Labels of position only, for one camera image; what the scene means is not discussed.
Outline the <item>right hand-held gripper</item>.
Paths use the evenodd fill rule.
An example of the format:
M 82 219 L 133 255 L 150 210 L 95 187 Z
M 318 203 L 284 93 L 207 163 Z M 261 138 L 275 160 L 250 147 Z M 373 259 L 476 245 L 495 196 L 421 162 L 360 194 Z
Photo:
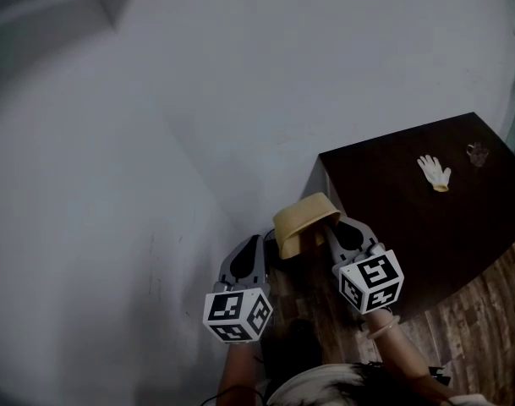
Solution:
M 337 271 L 339 293 L 361 314 L 384 308 L 398 300 L 404 275 L 393 250 L 379 250 L 364 260 L 349 262 L 348 251 L 344 248 L 345 232 L 342 223 L 347 224 L 359 250 L 367 250 L 378 242 L 371 228 L 351 217 L 342 217 L 333 226 L 324 224 L 324 231 L 331 257 Z

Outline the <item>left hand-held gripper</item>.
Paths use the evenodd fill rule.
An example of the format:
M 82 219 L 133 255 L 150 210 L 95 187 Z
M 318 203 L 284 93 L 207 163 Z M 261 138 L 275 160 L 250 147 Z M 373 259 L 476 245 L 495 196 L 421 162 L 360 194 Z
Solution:
M 223 261 L 213 291 L 205 296 L 203 325 L 222 343 L 259 341 L 273 314 L 270 290 L 265 240 L 256 234 Z

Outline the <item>yellow plastic bowl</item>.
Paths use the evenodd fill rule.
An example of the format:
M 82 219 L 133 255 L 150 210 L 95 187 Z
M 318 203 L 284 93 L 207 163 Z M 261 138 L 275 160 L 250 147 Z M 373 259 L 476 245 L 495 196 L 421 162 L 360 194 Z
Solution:
M 324 244 L 324 226 L 334 228 L 340 217 L 341 212 L 322 192 L 280 210 L 273 217 L 279 258 L 291 259 Z

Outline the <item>person's right forearm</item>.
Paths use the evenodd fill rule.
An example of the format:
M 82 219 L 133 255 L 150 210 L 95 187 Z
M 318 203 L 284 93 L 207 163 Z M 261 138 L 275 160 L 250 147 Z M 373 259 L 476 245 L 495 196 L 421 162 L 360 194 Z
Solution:
M 378 309 L 364 315 L 364 320 L 385 368 L 401 385 L 428 404 L 452 406 L 454 391 L 430 375 L 428 362 L 398 325 L 398 316 Z

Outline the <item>person's left forearm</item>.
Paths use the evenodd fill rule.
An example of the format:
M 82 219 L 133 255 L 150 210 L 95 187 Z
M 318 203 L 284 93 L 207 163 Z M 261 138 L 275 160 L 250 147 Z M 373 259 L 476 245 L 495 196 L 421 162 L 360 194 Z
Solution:
M 231 344 L 227 351 L 216 406 L 262 406 L 257 393 L 256 343 Z

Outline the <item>dark wooden table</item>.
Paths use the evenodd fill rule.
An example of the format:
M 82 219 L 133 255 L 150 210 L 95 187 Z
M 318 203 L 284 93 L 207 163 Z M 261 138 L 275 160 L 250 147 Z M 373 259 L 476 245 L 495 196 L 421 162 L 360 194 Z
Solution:
M 475 142 L 489 149 L 483 167 L 466 153 Z M 425 155 L 452 170 L 447 192 L 426 180 Z M 395 252 L 403 317 L 454 294 L 515 242 L 515 156 L 475 113 L 325 151 L 317 163 L 346 214 Z

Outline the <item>person's dark trouser leg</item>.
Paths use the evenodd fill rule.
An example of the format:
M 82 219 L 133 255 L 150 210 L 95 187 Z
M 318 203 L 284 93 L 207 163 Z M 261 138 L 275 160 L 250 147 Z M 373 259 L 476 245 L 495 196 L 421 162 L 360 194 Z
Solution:
M 266 376 L 270 379 L 265 400 L 286 381 L 323 365 L 323 352 L 314 325 L 305 319 L 292 321 L 286 332 L 266 347 Z

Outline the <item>white work glove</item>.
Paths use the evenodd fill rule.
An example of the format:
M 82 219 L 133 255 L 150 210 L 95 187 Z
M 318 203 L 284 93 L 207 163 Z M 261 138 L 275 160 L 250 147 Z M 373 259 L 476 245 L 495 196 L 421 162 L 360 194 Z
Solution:
M 449 167 L 443 168 L 435 156 L 425 155 L 417 159 L 426 180 L 436 192 L 444 193 L 449 190 L 449 180 L 452 170 Z

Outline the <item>person's white shirt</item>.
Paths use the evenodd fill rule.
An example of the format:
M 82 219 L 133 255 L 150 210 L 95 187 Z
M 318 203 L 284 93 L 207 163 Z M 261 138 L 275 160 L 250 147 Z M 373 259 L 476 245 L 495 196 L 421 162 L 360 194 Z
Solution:
M 382 365 L 322 365 L 283 383 L 267 406 L 495 406 L 481 394 L 450 396 L 445 387 L 401 383 Z

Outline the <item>clear glass cup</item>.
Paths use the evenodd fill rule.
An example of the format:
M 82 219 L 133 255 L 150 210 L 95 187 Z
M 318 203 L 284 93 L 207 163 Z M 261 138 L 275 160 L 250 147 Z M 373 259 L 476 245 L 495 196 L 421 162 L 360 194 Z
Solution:
M 484 147 L 480 142 L 475 142 L 467 146 L 466 153 L 470 162 L 475 167 L 483 167 L 489 155 L 489 149 Z

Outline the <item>small black object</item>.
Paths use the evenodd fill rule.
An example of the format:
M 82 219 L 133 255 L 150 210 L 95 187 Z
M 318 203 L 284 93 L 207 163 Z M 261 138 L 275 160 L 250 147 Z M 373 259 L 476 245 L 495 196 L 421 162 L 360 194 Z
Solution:
M 429 372 L 430 372 L 430 375 L 435 379 L 437 380 L 438 382 L 440 382 L 442 385 L 448 387 L 449 386 L 449 383 L 451 381 L 451 377 L 450 376 L 446 376 L 445 375 L 445 368 L 444 367 L 435 367 L 435 366 L 431 366 L 429 368 Z

